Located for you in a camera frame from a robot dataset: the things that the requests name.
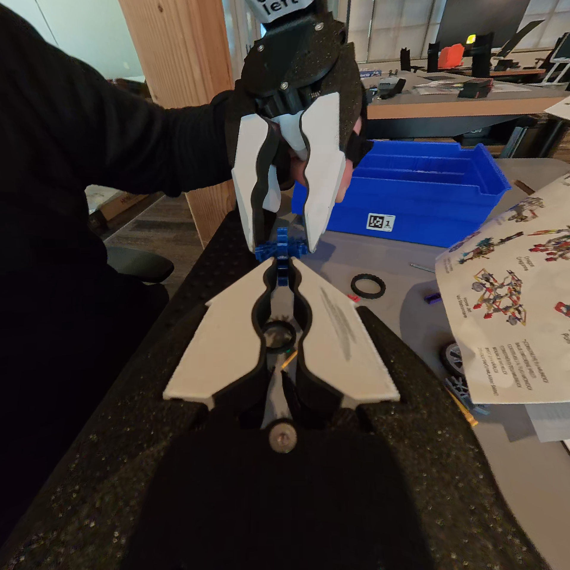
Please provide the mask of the long yellow rod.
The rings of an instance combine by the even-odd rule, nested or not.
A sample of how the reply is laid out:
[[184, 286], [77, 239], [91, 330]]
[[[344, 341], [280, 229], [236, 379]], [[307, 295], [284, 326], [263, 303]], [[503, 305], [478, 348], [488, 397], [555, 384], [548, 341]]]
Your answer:
[[461, 403], [460, 400], [449, 389], [446, 389], [446, 390], [447, 390], [448, 394], [452, 397], [453, 402], [457, 405], [458, 409], [460, 410], [462, 415], [465, 417], [466, 421], [470, 424], [470, 426], [472, 428], [477, 426], [479, 422], [475, 419], [475, 417], [467, 409], [467, 407], [463, 403]]

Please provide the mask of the black wheel with grey hub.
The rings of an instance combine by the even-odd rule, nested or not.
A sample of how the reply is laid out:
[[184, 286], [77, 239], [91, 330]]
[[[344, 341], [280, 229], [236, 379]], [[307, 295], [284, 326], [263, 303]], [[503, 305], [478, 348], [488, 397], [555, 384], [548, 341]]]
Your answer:
[[440, 349], [439, 359], [449, 374], [455, 378], [465, 379], [460, 347], [455, 340], [447, 343]]

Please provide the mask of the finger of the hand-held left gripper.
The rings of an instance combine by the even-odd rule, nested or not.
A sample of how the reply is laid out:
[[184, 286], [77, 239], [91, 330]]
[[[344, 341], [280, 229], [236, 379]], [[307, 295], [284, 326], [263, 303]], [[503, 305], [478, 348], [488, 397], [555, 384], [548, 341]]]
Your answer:
[[304, 227], [311, 253], [325, 232], [346, 167], [339, 143], [340, 96], [318, 97], [300, 117], [300, 131], [308, 151], [304, 168], [307, 196]]
[[275, 214], [281, 206], [281, 189], [273, 164], [280, 140], [267, 119], [256, 114], [241, 118], [232, 180], [251, 252], [267, 241], [265, 212]]

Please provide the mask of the toy model picture sheet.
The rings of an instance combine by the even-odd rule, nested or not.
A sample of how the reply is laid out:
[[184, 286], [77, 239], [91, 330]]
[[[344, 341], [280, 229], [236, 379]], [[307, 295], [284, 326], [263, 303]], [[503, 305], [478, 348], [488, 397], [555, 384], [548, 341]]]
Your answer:
[[569, 174], [436, 260], [474, 403], [569, 401]]

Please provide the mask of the wooden post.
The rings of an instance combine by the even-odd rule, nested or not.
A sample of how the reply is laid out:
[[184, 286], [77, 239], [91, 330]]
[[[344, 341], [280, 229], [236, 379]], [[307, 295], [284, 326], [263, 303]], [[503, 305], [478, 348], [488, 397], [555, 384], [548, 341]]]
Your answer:
[[236, 204], [223, 136], [209, 103], [232, 88], [222, 1], [120, 1], [153, 100], [164, 108], [200, 106], [208, 119], [190, 128], [185, 152], [200, 175], [184, 181], [198, 236], [206, 247]]

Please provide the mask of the black computer monitor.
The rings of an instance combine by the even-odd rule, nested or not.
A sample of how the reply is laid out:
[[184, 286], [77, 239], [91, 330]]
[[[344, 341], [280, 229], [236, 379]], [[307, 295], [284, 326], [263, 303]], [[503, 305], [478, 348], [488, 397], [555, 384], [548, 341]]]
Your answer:
[[440, 47], [466, 44], [470, 35], [494, 34], [502, 47], [518, 31], [530, 1], [446, 1], [437, 33]]

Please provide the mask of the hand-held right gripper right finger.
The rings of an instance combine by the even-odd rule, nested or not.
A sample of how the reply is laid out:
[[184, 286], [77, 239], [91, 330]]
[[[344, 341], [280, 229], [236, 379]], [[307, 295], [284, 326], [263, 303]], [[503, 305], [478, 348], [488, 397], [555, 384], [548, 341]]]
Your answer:
[[301, 260], [289, 260], [297, 343], [296, 391], [308, 409], [399, 402], [400, 394], [358, 306]]

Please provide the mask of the wooden office desk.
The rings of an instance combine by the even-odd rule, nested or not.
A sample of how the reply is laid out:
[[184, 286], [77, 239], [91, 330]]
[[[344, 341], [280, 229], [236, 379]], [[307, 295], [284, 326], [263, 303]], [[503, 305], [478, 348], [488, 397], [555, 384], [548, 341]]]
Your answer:
[[420, 95], [414, 88], [428, 80], [417, 72], [399, 72], [402, 93], [390, 99], [374, 98], [368, 105], [368, 139], [410, 140], [453, 138], [496, 124], [538, 115], [569, 96], [563, 87], [525, 87], [496, 92], [482, 99], [455, 93]]

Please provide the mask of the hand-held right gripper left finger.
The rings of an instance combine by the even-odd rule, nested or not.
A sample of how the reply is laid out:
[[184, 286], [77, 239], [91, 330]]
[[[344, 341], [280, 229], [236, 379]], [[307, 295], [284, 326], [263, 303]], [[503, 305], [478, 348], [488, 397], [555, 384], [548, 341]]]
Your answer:
[[206, 312], [163, 392], [209, 409], [249, 409], [269, 375], [262, 326], [271, 316], [277, 260], [269, 258], [205, 304]]

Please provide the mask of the office chair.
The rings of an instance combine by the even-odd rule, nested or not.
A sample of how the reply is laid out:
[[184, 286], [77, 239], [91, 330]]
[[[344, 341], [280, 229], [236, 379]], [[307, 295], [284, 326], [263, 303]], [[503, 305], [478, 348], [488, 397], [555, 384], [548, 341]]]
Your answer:
[[155, 253], [120, 246], [106, 246], [108, 265], [117, 273], [148, 284], [161, 284], [175, 270], [172, 261]]

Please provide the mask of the blue plastic bin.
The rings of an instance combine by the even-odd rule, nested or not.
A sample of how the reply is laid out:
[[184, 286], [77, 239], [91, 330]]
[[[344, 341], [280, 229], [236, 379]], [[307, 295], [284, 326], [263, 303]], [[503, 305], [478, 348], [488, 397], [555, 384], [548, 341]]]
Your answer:
[[448, 248], [478, 230], [510, 189], [483, 144], [375, 141], [326, 229]]

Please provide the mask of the grey fan connector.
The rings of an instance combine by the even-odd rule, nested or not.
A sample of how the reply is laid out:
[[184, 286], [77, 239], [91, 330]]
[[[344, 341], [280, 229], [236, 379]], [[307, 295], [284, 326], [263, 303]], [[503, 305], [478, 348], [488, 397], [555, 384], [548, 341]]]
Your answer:
[[447, 377], [444, 380], [444, 384], [470, 413], [477, 413], [482, 416], [490, 415], [490, 411], [486, 405], [475, 404], [473, 402], [465, 378], [455, 376]]

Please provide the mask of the person's left hand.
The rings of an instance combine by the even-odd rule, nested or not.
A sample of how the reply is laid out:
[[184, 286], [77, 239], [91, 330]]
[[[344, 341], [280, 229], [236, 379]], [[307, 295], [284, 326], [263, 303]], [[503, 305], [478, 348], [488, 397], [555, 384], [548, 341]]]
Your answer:
[[[288, 153], [290, 156], [289, 174], [286, 175], [285, 182], [279, 183], [281, 191], [289, 191], [294, 187], [296, 182], [304, 184], [305, 161], [301, 160], [297, 155], [295, 149], [290, 146], [288, 147]], [[337, 194], [335, 196], [335, 203], [341, 203], [343, 201], [346, 195], [346, 191], [351, 184], [354, 170], [354, 162], [350, 159], [346, 159], [346, 167], [341, 177], [341, 182], [338, 187]]]

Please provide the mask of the person's left forearm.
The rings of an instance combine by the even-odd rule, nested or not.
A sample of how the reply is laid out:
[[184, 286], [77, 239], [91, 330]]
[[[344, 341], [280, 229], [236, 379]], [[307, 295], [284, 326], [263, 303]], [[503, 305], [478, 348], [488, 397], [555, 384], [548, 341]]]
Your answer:
[[108, 82], [1, 6], [1, 198], [91, 184], [177, 197], [227, 182], [226, 91], [164, 109]]

